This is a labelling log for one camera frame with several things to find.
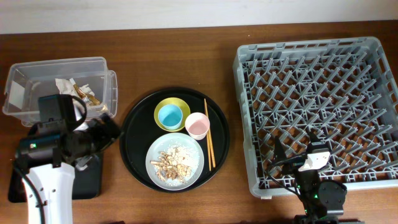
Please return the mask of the gold snack wrapper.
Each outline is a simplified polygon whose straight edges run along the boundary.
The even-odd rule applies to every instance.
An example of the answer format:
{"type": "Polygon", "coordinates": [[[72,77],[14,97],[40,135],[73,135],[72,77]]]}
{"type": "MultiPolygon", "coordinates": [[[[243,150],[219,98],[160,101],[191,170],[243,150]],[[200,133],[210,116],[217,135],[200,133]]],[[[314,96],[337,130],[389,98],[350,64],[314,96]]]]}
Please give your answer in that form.
{"type": "Polygon", "coordinates": [[[77,95],[88,105],[88,106],[99,106],[101,102],[95,97],[94,92],[89,87],[89,84],[79,87],[76,83],[73,87],[77,95]]]}

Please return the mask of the grey dishwasher rack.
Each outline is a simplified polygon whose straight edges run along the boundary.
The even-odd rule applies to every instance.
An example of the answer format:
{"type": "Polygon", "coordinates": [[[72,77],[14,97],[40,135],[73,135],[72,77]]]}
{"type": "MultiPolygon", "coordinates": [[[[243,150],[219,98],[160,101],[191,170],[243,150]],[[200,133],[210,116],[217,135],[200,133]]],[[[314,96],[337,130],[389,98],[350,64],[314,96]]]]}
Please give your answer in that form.
{"type": "Polygon", "coordinates": [[[242,45],[233,63],[250,193],[291,193],[271,167],[274,138],[287,157],[313,132],[331,149],[323,180],[349,190],[397,186],[397,83],[375,37],[242,45]]]}

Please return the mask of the right wooden chopstick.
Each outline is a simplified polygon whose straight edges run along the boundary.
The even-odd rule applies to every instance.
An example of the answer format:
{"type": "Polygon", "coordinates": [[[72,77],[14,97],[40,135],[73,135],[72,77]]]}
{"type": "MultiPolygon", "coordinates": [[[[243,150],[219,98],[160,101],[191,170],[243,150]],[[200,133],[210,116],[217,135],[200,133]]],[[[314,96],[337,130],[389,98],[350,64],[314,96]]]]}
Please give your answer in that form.
{"type": "Polygon", "coordinates": [[[211,128],[210,128],[210,131],[209,131],[209,137],[210,137],[210,147],[211,147],[211,165],[212,165],[212,168],[216,168],[213,141],[212,141],[212,136],[211,136],[211,128]]]}

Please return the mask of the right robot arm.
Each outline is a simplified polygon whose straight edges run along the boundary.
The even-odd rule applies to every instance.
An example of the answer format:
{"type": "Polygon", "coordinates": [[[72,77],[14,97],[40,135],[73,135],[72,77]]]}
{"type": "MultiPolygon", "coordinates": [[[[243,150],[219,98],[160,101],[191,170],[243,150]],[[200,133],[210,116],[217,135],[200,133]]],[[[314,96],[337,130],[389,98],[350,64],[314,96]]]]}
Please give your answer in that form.
{"type": "Polygon", "coordinates": [[[310,142],[306,151],[287,157],[278,137],[275,138],[274,160],[267,167],[267,176],[280,184],[269,171],[281,167],[284,175],[294,177],[294,188],[288,189],[303,203],[304,215],[296,215],[294,224],[339,223],[343,214],[347,187],[335,180],[321,180],[318,171],[326,166],[331,149],[312,132],[308,133],[310,142]]]}

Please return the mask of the clear plastic waste bin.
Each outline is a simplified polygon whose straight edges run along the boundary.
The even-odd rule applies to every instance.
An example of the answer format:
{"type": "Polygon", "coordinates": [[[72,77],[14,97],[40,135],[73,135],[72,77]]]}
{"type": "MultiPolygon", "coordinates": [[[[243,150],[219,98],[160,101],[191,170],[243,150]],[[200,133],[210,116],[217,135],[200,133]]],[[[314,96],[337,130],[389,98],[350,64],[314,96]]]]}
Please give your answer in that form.
{"type": "Polygon", "coordinates": [[[118,110],[118,82],[116,73],[109,70],[103,57],[68,58],[38,62],[16,63],[11,66],[6,81],[6,96],[2,112],[13,116],[24,126],[40,121],[38,99],[58,94],[55,80],[74,79],[81,87],[88,85],[99,106],[88,107],[87,118],[102,113],[115,117],[118,110]]]}

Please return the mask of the pink cup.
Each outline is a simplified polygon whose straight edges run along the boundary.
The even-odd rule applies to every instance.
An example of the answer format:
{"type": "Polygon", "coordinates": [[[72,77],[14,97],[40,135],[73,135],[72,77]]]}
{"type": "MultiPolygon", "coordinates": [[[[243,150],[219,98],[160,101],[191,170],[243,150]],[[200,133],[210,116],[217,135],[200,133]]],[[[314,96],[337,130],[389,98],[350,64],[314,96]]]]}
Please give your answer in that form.
{"type": "Polygon", "coordinates": [[[193,139],[202,140],[208,134],[210,120],[203,113],[192,113],[185,120],[185,129],[193,139]]]}

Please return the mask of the black rectangular tray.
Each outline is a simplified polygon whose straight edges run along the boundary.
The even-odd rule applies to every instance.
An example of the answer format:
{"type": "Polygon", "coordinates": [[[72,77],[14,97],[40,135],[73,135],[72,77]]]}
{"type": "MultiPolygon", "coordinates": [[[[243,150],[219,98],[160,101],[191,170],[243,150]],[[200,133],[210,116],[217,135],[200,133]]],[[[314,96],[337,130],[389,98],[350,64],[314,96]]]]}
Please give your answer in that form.
{"type": "Polygon", "coordinates": [[[16,150],[16,160],[9,186],[8,201],[26,202],[22,180],[33,168],[49,165],[58,169],[62,162],[74,168],[72,199],[90,199],[101,191],[103,171],[102,147],[90,140],[22,139],[16,150]]]}

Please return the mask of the grey plate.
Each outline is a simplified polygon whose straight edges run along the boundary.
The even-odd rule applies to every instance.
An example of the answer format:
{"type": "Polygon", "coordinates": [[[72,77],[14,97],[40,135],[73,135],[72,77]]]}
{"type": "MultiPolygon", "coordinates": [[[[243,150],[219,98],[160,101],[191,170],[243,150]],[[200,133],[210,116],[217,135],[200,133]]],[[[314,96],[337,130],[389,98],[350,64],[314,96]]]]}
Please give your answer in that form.
{"type": "Polygon", "coordinates": [[[199,143],[183,133],[168,133],[156,139],[145,159],[151,181],[172,192],[191,187],[199,179],[204,164],[199,143]]]}

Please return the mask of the round black serving tray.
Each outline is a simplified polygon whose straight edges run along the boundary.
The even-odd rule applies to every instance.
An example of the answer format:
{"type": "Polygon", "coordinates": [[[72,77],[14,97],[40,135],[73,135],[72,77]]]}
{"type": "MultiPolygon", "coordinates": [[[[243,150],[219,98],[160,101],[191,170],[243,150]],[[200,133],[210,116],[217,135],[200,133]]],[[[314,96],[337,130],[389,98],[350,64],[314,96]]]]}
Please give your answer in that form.
{"type": "Polygon", "coordinates": [[[167,192],[157,186],[149,177],[146,170],[146,155],[150,145],[159,137],[167,134],[161,129],[154,118],[155,107],[164,99],[176,97],[185,101],[190,107],[191,112],[205,111],[205,103],[208,108],[210,119],[210,131],[215,155],[216,167],[208,168],[207,144],[203,139],[199,145],[203,149],[205,157],[205,167],[191,186],[183,189],[186,192],[195,189],[208,182],[221,168],[229,151],[230,135],[228,122],[221,108],[208,96],[189,88],[173,87],[164,88],[150,93],[139,100],[136,105],[128,112],[123,122],[122,136],[120,137],[120,153],[126,169],[143,185],[148,188],[167,192]]]}

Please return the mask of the yellow bowl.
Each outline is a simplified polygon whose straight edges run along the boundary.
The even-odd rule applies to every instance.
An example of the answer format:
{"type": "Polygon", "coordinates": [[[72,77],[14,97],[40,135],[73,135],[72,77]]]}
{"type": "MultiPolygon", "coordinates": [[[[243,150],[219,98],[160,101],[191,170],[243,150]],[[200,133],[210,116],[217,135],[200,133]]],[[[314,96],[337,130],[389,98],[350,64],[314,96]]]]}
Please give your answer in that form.
{"type": "Polygon", "coordinates": [[[155,108],[154,111],[154,119],[155,119],[155,123],[164,131],[168,131],[168,132],[178,132],[181,131],[184,127],[185,127],[185,120],[186,118],[190,115],[190,108],[188,106],[188,104],[186,102],[184,102],[183,100],[181,100],[180,98],[176,98],[176,97],[171,97],[171,98],[166,98],[164,100],[162,100],[155,108]],[[176,130],[173,131],[169,131],[167,129],[165,129],[160,121],[158,120],[158,112],[161,109],[161,107],[168,105],[168,104],[173,104],[173,105],[177,105],[183,112],[183,119],[182,119],[182,123],[180,125],[180,127],[176,130]]]}

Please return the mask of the food scraps and rice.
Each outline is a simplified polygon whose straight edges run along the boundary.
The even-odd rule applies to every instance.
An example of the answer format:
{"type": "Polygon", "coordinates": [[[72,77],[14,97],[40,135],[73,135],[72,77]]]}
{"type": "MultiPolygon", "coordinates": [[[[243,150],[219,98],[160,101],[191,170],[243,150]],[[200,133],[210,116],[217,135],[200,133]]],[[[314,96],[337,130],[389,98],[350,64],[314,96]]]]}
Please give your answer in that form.
{"type": "Polygon", "coordinates": [[[155,175],[163,182],[172,180],[184,184],[198,168],[199,161],[194,158],[195,151],[187,146],[171,145],[166,151],[160,151],[157,160],[150,161],[155,175]]]}

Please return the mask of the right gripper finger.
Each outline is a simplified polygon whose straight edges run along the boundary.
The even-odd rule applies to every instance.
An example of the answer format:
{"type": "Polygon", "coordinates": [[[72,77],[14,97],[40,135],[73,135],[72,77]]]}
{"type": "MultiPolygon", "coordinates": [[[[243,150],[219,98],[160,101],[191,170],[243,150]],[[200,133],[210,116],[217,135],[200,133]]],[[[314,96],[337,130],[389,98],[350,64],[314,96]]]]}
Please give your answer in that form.
{"type": "Polygon", "coordinates": [[[310,142],[312,144],[320,144],[321,140],[312,132],[312,131],[307,131],[307,134],[310,138],[310,142]]]}
{"type": "Polygon", "coordinates": [[[286,160],[286,154],[284,147],[278,137],[275,137],[274,144],[274,162],[280,162],[286,160]]]}

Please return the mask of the white paper napkin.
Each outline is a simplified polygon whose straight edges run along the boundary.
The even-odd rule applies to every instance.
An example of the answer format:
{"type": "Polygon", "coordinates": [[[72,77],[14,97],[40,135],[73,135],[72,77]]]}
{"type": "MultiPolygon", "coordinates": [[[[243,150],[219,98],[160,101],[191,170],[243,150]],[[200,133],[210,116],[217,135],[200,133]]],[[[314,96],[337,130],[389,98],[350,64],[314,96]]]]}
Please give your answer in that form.
{"type": "Polygon", "coordinates": [[[74,83],[76,83],[76,81],[73,78],[70,78],[69,80],[68,79],[59,79],[59,78],[55,79],[55,84],[56,84],[60,94],[72,95],[72,96],[79,97],[73,87],[74,83]]]}

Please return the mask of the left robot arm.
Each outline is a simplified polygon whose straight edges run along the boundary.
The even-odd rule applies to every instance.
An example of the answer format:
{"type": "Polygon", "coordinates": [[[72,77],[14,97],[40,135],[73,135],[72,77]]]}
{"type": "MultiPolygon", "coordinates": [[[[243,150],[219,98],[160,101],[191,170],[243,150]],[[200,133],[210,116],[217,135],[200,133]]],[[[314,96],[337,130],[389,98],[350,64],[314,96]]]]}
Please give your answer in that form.
{"type": "Polygon", "coordinates": [[[121,135],[107,114],[86,120],[86,103],[77,96],[49,95],[38,100],[40,121],[19,141],[13,169],[27,197],[29,223],[72,223],[76,169],[121,135]]]}

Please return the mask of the blue cup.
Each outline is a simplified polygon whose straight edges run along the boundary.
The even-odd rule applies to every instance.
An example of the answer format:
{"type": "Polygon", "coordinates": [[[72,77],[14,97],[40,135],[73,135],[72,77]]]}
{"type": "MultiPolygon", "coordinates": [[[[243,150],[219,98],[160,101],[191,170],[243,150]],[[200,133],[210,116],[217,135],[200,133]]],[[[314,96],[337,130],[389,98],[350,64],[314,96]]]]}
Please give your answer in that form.
{"type": "Polygon", "coordinates": [[[178,129],[182,123],[182,119],[183,112],[177,105],[165,105],[158,112],[158,120],[169,131],[178,129]]]}

